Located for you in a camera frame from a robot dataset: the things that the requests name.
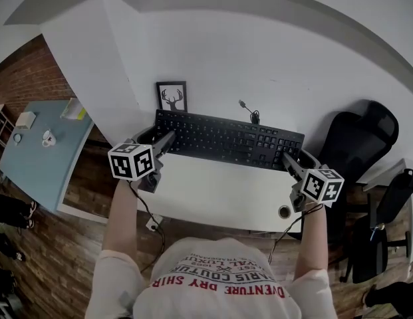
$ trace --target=light blue table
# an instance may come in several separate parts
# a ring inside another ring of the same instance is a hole
[[[94,125],[88,115],[83,120],[60,118],[67,103],[30,102],[25,111],[35,113],[35,121],[29,130],[14,129],[0,161],[0,170],[49,211],[61,210],[74,166]],[[57,142],[45,148],[42,135],[48,129]],[[22,136],[17,146],[14,134]]]

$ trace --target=book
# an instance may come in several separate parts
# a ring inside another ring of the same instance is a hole
[[[86,114],[86,110],[79,102],[78,98],[71,98],[69,103],[67,103],[66,108],[61,114],[61,118],[66,118],[67,120],[83,120]]]

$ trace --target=forearm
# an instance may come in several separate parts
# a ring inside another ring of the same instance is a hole
[[[326,210],[325,206],[322,206],[321,209],[304,218],[295,279],[307,274],[310,270],[327,269],[328,255]]]
[[[127,181],[120,180],[112,200],[102,248],[129,255],[137,253],[137,198]]]

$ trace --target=power outlet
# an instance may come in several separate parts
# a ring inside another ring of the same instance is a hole
[[[153,218],[156,220],[156,222],[159,223],[160,225],[160,223],[162,222],[164,218],[160,215],[155,215],[155,214],[152,214],[152,215],[153,215]],[[148,228],[149,231],[156,231],[156,227],[158,226],[156,222],[154,222],[152,218],[150,218],[150,220],[147,221],[146,227]]]

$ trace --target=picture frame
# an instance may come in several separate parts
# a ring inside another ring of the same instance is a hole
[[[157,82],[156,92],[160,109],[188,112],[186,82]]]

